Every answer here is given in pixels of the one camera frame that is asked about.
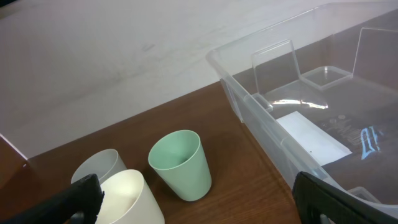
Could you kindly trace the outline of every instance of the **wooden table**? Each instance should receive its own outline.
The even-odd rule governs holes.
[[[213,179],[196,202],[179,199],[147,161],[156,141],[179,129],[199,134]],[[166,223],[299,223],[289,187],[219,82],[30,159],[0,190],[0,220],[67,188],[84,160],[109,148],[144,174]]]

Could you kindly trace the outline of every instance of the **clear plastic container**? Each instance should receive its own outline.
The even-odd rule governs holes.
[[[398,218],[398,2],[333,3],[207,55],[285,181],[309,172]]]

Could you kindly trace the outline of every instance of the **white cup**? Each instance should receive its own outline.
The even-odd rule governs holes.
[[[84,163],[80,165],[72,176],[71,184],[87,176],[88,174],[96,174],[99,184],[102,184],[112,175],[126,170],[119,153],[115,149],[106,149],[97,152]]]
[[[162,211],[139,171],[119,172],[103,182],[101,189],[105,196],[96,224],[164,224]]]

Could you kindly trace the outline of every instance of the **white wall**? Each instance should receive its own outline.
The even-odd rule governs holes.
[[[0,9],[0,133],[27,157],[216,82],[209,50],[320,4],[24,2]]]

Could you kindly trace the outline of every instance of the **green cup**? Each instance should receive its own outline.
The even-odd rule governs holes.
[[[193,131],[164,136],[150,150],[148,162],[182,200],[198,200],[210,190],[205,153],[199,135]]]

